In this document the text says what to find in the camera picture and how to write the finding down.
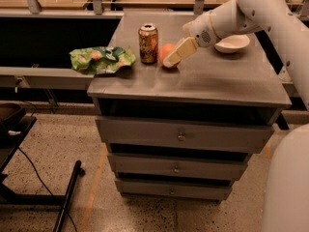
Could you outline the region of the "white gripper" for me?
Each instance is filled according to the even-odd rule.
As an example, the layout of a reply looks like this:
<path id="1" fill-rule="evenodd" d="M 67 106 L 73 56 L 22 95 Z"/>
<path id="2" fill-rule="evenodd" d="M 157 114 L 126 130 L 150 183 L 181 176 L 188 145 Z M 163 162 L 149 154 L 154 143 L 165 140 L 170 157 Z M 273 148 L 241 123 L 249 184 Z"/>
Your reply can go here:
<path id="1" fill-rule="evenodd" d="M 206 12 L 184 24 L 184 32 L 191 37 L 180 39 L 163 58 L 162 65 L 166 68 L 175 67 L 181 60 L 194 54 L 199 46 L 209 47 L 221 41 L 222 38 L 215 31 L 215 17 L 214 12 Z"/>

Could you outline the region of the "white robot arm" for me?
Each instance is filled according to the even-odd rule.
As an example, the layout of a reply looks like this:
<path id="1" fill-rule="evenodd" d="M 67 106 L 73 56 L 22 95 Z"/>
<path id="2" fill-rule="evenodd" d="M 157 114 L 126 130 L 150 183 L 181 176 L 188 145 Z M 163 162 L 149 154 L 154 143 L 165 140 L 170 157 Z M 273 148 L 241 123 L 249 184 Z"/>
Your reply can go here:
<path id="1" fill-rule="evenodd" d="M 231 0 L 197 16 L 183 30 L 189 37 L 164 58 L 165 67 L 231 35 L 265 31 L 309 108 L 309 29 L 286 0 Z M 309 232 L 308 124 L 289 132 L 272 156 L 261 232 Z"/>

